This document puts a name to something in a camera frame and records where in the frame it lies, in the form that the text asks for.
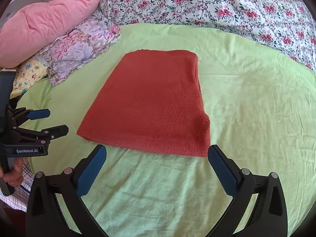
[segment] pink blanket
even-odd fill
[[[89,17],[100,0],[53,0],[20,9],[0,30],[0,67],[13,68]]]

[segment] checkered cloth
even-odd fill
[[[28,158],[24,158],[23,178],[23,183],[20,187],[15,188],[15,193],[13,195],[5,197],[0,191],[0,199],[7,203],[13,209],[26,212],[28,197],[30,195],[31,186],[34,180],[34,175],[31,171]]]

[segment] red garment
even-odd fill
[[[206,157],[210,120],[203,109],[196,54],[138,50],[116,66],[77,134],[134,150]]]

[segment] blue gripper pad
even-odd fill
[[[221,182],[227,195],[233,198],[237,195],[237,179],[227,167],[225,161],[218,152],[211,146],[208,151],[208,159]]]
[[[27,114],[27,118],[30,120],[44,119],[44,118],[48,118],[50,115],[51,115],[51,112],[48,109],[44,109],[44,110],[30,111]]]
[[[87,167],[83,170],[82,174],[77,181],[77,195],[80,197],[87,195],[94,180],[99,174],[104,162],[106,160],[106,149],[100,145],[99,150],[94,158],[90,161]]]

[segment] bed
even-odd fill
[[[47,157],[30,160],[32,172],[58,174],[91,152],[96,143],[76,131],[124,54],[189,50],[199,58],[211,143],[239,167],[260,175],[279,174],[290,236],[316,197],[315,73],[280,50],[227,33],[233,31],[142,23],[120,28],[120,40],[106,53],[55,87],[49,79],[39,81],[20,99],[18,106],[51,110],[48,119],[24,127],[66,124],[70,129],[67,137],[51,143]],[[110,236],[204,236],[230,202],[206,158],[106,148],[107,161],[83,200]],[[62,198],[58,200],[69,226],[76,229]]]

